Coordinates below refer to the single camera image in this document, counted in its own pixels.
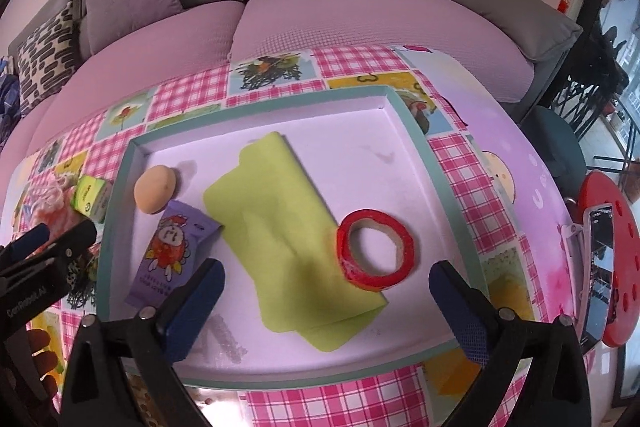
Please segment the brown egg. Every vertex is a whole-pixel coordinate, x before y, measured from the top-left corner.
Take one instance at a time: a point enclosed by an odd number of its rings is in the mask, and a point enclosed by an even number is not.
[[[165,165],[145,171],[133,187],[136,206],[145,214],[155,214],[164,208],[175,191],[175,172]]]

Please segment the purple snack package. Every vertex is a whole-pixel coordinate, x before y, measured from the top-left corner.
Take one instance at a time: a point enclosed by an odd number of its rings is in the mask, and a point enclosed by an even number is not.
[[[134,308],[158,308],[174,288],[189,280],[196,248],[219,227],[219,222],[197,208],[169,201],[125,302]]]

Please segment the black and white patterned pillow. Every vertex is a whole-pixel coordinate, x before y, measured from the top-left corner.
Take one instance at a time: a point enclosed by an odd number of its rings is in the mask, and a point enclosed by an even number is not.
[[[72,1],[18,48],[20,111],[27,115],[42,100],[62,89],[76,71]]]

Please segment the smartphone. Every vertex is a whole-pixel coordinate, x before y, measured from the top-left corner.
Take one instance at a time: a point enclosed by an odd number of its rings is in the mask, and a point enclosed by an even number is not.
[[[611,204],[584,211],[584,273],[576,332],[585,354],[602,340],[613,297],[614,230]]]

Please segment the dark green stool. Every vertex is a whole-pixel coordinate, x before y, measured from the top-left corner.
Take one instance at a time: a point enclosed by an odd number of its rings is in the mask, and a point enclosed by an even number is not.
[[[587,163],[574,130],[552,110],[537,105],[520,126],[542,158],[562,197],[578,197]]]

